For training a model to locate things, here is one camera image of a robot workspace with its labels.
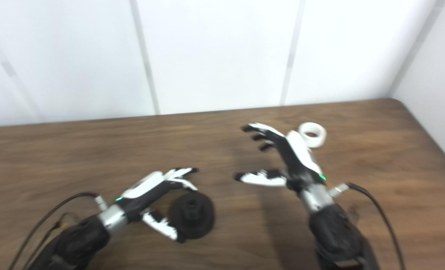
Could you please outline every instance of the white wall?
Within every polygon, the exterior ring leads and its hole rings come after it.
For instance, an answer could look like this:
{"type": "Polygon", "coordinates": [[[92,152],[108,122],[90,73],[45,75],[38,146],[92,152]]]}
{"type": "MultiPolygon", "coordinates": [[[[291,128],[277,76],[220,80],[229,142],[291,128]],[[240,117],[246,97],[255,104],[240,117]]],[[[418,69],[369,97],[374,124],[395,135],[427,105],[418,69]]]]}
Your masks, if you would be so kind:
{"type": "Polygon", "coordinates": [[[434,1],[0,0],[0,125],[382,97],[434,1]]]}
{"type": "Polygon", "coordinates": [[[161,113],[277,106],[298,0],[140,0],[161,113]]]}
{"type": "Polygon", "coordinates": [[[445,152],[445,7],[394,97],[407,106],[445,152]]]}
{"type": "Polygon", "coordinates": [[[0,0],[0,51],[41,121],[154,113],[126,1],[0,0]]]}
{"type": "Polygon", "coordinates": [[[286,105],[381,98],[435,0],[308,0],[286,105]]]}

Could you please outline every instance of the black fingertip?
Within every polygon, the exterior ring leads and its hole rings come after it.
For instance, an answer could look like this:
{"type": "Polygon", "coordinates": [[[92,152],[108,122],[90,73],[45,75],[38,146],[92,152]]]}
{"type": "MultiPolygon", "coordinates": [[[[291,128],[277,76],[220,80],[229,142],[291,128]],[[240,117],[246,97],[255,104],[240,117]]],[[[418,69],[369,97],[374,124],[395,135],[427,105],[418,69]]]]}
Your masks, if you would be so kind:
{"type": "Polygon", "coordinates": [[[177,231],[177,238],[176,241],[183,244],[186,241],[186,237],[181,234],[181,232],[179,232],[179,230],[177,231]]]}
{"type": "Polygon", "coordinates": [[[154,220],[157,222],[161,222],[164,218],[164,216],[158,210],[153,210],[150,214],[152,215],[152,218],[154,218],[154,220]]]}
{"type": "Polygon", "coordinates": [[[254,131],[254,128],[251,127],[250,125],[245,125],[245,126],[241,127],[241,130],[243,132],[251,132],[251,131],[254,131]]]}
{"type": "Polygon", "coordinates": [[[259,150],[261,150],[262,152],[267,152],[267,150],[269,150],[271,147],[273,147],[270,144],[263,144],[262,146],[259,147],[259,150]]]}
{"type": "Polygon", "coordinates": [[[258,135],[253,136],[252,139],[255,141],[260,141],[260,140],[267,140],[267,137],[262,134],[258,134],[258,135]]]}
{"type": "Polygon", "coordinates": [[[245,175],[246,173],[245,172],[237,172],[235,175],[234,175],[234,179],[236,180],[236,181],[239,181],[239,182],[241,182],[242,181],[242,178],[243,178],[243,176],[245,175]]]}

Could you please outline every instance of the white tape roll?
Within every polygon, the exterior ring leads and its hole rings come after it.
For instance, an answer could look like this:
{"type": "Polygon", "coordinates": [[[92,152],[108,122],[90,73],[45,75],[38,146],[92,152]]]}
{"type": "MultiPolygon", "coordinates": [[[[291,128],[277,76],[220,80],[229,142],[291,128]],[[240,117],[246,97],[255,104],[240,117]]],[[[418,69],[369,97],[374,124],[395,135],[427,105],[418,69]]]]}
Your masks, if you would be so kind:
{"type": "Polygon", "coordinates": [[[327,131],[323,126],[312,122],[302,123],[299,126],[298,132],[303,137],[306,146],[310,148],[321,147],[327,136],[327,131]],[[306,133],[313,133],[315,137],[308,136],[306,133]]]}

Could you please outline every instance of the black cable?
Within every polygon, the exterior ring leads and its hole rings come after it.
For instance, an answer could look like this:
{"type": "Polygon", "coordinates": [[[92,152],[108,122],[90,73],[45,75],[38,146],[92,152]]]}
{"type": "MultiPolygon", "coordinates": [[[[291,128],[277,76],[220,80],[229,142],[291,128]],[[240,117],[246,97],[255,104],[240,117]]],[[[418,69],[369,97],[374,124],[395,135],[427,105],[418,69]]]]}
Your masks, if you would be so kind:
{"type": "Polygon", "coordinates": [[[37,231],[37,229],[39,229],[39,227],[44,223],[44,221],[46,221],[46,219],[48,219],[52,214],[54,214],[54,212],[56,212],[59,208],[61,208],[63,205],[65,205],[66,203],[79,198],[79,197],[93,197],[96,198],[97,196],[99,196],[97,193],[93,193],[93,192],[82,192],[82,193],[78,193],[76,195],[72,195],[71,197],[65,199],[64,201],[60,202],[58,205],[56,205],[51,211],[49,211],[41,220],[39,220],[39,222],[31,229],[31,231],[29,232],[29,234],[27,235],[27,237],[25,238],[25,240],[23,241],[21,247],[19,248],[19,250],[17,251],[11,265],[9,266],[8,270],[13,270],[15,264],[17,263],[17,261],[19,260],[22,252],[24,251],[25,246],[27,246],[27,244],[29,243],[29,240],[31,239],[31,237],[34,235],[34,233],[37,231]]]}
{"type": "Polygon", "coordinates": [[[29,266],[29,264],[31,263],[32,259],[36,256],[36,254],[38,253],[40,248],[44,245],[44,243],[47,241],[47,239],[49,239],[49,237],[51,236],[52,232],[55,231],[56,229],[59,229],[63,225],[63,220],[64,220],[65,216],[71,216],[75,223],[81,222],[81,219],[73,212],[65,212],[64,214],[62,214],[61,217],[58,219],[58,221],[56,221],[54,226],[52,226],[51,229],[49,229],[46,232],[46,234],[44,234],[44,236],[41,239],[41,241],[39,241],[39,244],[37,245],[37,247],[34,249],[34,251],[31,253],[29,258],[25,262],[24,266],[22,267],[22,270],[25,270],[29,266]]]}
{"type": "Polygon", "coordinates": [[[392,225],[389,222],[389,219],[385,215],[384,210],[382,209],[382,206],[379,204],[379,202],[367,191],[365,188],[358,186],[354,183],[348,183],[347,186],[355,191],[359,191],[362,194],[366,195],[376,206],[377,210],[379,211],[380,215],[382,216],[382,219],[384,220],[385,225],[387,226],[387,230],[389,231],[389,234],[392,238],[392,243],[394,244],[394,248],[396,249],[397,259],[399,260],[399,266],[401,270],[406,270],[406,263],[404,262],[404,256],[402,255],[402,250],[399,245],[399,241],[397,240],[396,233],[394,232],[394,229],[392,229],[392,225]]]}

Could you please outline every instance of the robotic finger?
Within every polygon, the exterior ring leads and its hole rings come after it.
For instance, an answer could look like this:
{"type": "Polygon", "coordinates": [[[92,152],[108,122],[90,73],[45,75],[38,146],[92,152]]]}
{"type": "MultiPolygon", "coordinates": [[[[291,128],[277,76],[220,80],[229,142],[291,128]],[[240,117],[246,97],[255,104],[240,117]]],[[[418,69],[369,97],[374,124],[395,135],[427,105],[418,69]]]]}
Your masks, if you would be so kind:
{"type": "Polygon", "coordinates": [[[182,234],[178,233],[176,228],[169,225],[166,217],[163,217],[155,210],[146,209],[142,214],[142,221],[171,240],[178,241],[179,243],[184,243],[186,240],[182,234]]]}
{"type": "Polygon", "coordinates": [[[236,181],[257,184],[260,186],[286,186],[285,173],[278,169],[260,170],[255,172],[239,172],[234,176],[236,181]]]}

